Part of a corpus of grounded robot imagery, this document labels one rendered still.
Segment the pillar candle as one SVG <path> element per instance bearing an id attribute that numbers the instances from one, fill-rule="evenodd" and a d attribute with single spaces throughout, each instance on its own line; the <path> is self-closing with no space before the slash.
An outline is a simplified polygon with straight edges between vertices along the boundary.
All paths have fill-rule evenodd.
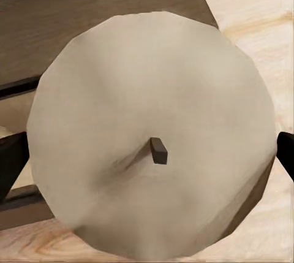
<path id="1" fill-rule="evenodd" d="M 96 250 L 142 263 L 193 256 L 262 199 L 277 155 L 273 102 L 216 27 L 168 11 L 113 16 L 39 80 L 32 179 Z"/>

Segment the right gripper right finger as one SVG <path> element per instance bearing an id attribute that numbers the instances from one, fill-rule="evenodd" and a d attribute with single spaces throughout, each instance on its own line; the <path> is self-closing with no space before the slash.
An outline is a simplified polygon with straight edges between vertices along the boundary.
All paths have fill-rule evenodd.
<path id="1" fill-rule="evenodd" d="M 279 133 L 276 156 L 294 181 L 294 134 L 283 131 Z"/>

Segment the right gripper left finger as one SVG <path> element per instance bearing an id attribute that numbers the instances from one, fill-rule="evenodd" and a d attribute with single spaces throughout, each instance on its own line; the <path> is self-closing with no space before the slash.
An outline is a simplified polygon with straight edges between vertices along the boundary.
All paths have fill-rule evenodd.
<path id="1" fill-rule="evenodd" d="M 0 205 L 29 159 L 26 132 L 0 139 Z"/>

